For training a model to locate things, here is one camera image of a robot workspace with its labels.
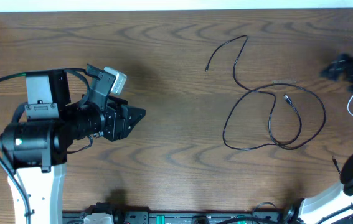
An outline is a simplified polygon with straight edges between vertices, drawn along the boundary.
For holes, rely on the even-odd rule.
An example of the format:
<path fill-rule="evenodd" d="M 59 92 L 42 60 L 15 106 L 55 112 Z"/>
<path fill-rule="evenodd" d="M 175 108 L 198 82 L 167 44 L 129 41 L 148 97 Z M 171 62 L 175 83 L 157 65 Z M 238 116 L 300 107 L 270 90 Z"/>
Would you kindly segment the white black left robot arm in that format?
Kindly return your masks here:
<path fill-rule="evenodd" d="M 67 150 L 75 140 L 126 138 L 146 111 L 119 98 L 127 76 L 110 67 L 64 68 L 24 74 L 27 103 L 0 135 L 0 150 L 22 191 L 11 184 L 14 209 L 28 212 L 16 222 L 62 222 Z"/>

